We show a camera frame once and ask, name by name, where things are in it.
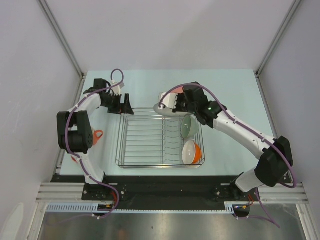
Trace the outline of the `white orange ceramic bowl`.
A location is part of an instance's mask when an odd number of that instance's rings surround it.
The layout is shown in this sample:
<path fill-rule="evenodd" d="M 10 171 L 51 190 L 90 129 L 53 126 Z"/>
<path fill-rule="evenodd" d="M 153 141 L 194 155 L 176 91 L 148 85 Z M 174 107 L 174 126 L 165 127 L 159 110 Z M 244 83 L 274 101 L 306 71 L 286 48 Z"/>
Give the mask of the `white orange ceramic bowl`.
<path fill-rule="evenodd" d="M 202 150 L 193 140 L 185 143 L 182 150 L 182 161 L 185 165 L 194 165 L 202 158 Z"/>

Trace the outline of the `metal wire dish rack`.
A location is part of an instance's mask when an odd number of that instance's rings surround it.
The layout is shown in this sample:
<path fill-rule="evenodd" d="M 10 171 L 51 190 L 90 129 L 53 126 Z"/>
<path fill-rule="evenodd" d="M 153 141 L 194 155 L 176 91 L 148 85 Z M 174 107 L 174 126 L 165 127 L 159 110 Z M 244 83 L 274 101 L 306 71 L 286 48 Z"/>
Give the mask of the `metal wire dish rack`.
<path fill-rule="evenodd" d="M 152 108 L 136 108 L 134 114 L 122 114 L 119 122 L 116 164 L 124 169 L 198 168 L 205 163 L 202 125 L 190 137 L 182 136 L 183 118 L 167 117 Z M 201 157 L 184 163 L 183 148 L 195 142 Z"/>

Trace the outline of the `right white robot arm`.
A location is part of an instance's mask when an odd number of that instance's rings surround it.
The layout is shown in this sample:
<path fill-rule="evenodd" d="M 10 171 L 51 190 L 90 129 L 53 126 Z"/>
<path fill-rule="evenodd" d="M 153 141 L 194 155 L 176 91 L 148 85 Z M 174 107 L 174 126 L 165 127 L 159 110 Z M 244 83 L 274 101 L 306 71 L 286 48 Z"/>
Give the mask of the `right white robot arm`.
<path fill-rule="evenodd" d="M 262 185 L 274 187 L 281 183 L 293 167 L 290 141 L 280 136 L 265 135 L 237 118 L 217 97 L 209 100 L 210 90 L 198 82 L 179 85 L 169 92 L 166 106 L 174 113 L 190 113 L 204 126 L 224 133 L 244 146 L 258 160 L 257 166 L 241 173 L 230 188 L 231 196 L 242 201 L 249 191 Z"/>

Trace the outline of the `white scalloped plate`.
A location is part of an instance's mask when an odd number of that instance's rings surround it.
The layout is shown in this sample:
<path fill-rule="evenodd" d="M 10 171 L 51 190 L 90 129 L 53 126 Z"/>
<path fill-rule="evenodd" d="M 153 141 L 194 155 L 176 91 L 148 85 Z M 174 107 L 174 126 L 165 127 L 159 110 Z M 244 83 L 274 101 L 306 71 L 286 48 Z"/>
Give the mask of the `white scalloped plate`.
<path fill-rule="evenodd" d="M 156 103 L 153 107 L 153 110 L 164 117 L 170 117 L 170 118 L 180 118 L 180 117 L 184 117 L 185 115 L 187 115 L 187 112 L 172 112 L 173 109 L 170 108 L 165 108 L 165 109 L 159 109 L 158 107 L 160 106 L 160 100 L 162 99 L 162 97 L 166 94 L 166 92 L 161 92 L 158 96 L 158 103 Z"/>

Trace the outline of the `green ceramic bowl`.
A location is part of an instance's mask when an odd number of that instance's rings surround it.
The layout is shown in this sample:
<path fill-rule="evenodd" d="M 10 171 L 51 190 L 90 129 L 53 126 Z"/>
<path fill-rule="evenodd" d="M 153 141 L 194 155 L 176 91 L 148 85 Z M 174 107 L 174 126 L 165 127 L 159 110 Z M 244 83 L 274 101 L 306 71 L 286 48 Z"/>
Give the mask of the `green ceramic bowl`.
<path fill-rule="evenodd" d="M 184 139 L 191 138 L 199 131 L 197 120 L 192 115 L 185 115 L 182 119 L 180 130 Z"/>

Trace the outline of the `pink cream floral plate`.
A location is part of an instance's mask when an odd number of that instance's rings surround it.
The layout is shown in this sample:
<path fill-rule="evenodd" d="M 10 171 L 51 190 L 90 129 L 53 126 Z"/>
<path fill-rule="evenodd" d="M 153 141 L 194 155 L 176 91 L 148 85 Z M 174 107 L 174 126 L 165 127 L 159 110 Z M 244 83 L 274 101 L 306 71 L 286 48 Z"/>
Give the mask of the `pink cream floral plate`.
<path fill-rule="evenodd" d="M 183 86 L 177 87 L 176 89 L 172 90 L 171 93 L 183 94 L 184 93 Z"/>

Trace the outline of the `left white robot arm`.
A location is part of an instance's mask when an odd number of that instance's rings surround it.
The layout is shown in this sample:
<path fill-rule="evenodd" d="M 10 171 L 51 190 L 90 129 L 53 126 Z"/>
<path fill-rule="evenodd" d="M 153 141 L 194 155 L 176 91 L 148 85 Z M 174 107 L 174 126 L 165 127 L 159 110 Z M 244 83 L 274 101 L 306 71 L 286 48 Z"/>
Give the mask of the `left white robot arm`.
<path fill-rule="evenodd" d="M 90 116 L 100 107 L 107 108 L 109 114 L 129 114 L 134 111 L 128 93 L 121 94 L 122 83 L 96 78 L 93 86 L 84 91 L 83 98 L 68 111 L 58 112 L 58 145 L 65 150 L 83 171 L 87 184 L 96 184 L 93 194 L 100 200 L 110 196 L 111 188 L 103 183 L 105 173 L 90 156 L 94 146 L 93 128 Z"/>

